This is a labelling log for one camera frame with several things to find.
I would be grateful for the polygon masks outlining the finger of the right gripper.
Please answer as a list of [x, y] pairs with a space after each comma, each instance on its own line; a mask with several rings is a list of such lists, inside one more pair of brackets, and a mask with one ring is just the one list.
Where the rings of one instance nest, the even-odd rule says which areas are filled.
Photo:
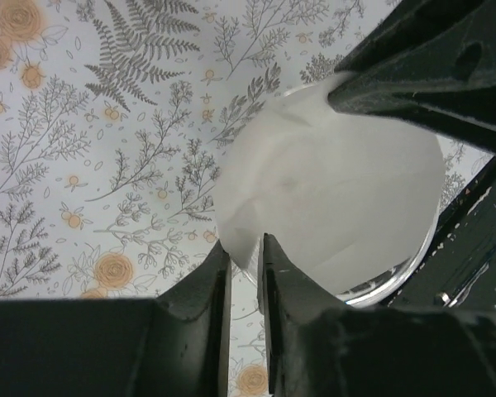
[[496, 83], [410, 79], [400, 68], [371, 68], [337, 85], [337, 112], [391, 117], [468, 143], [496, 156]]
[[336, 71], [382, 83], [496, 83], [496, 1], [402, 1]]

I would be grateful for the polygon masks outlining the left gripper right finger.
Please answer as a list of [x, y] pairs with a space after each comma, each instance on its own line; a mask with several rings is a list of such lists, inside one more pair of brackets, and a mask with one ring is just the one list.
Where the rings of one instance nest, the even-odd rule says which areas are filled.
[[334, 395], [330, 320], [337, 299], [294, 265], [271, 234], [265, 234], [260, 244], [259, 276], [269, 392]]

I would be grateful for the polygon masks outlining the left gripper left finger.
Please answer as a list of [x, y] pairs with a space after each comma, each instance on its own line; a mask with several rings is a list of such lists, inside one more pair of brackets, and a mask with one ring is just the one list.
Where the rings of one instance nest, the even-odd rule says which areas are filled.
[[201, 265], [159, 298], [160, 396], [226, 396], [231, 261], [216, 242]]

